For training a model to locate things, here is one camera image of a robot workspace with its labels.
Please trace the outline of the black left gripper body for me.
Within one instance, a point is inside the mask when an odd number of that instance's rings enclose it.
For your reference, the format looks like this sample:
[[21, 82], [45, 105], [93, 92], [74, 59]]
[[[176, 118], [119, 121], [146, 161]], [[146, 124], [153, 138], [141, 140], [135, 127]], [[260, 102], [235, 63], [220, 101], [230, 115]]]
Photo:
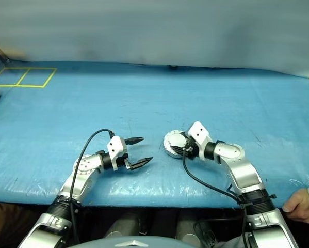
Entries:
[[118, 157], [118, 167], [125, 167], [126, 169], [131, 168], [131, 164], [128, 160], [128, 153], [126, 152], [124, 155], [121, 157]]

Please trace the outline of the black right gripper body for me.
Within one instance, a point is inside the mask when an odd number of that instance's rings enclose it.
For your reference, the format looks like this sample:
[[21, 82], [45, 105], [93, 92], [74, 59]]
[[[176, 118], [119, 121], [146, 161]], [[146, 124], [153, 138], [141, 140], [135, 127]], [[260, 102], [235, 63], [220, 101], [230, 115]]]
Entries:
[[199, 148], [194, 138], [189, 137], [183, 147], [183, 154], [188, 158], [199, 156]]

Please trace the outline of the person's bare hand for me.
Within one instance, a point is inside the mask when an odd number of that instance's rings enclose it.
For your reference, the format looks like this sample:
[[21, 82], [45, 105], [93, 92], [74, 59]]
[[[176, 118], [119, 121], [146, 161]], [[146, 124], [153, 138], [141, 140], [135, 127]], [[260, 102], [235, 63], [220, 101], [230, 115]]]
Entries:
[[289, 219], [309, 224], [309, 193], [307, 189], [295, 192], [284, 203], [282, 210]]

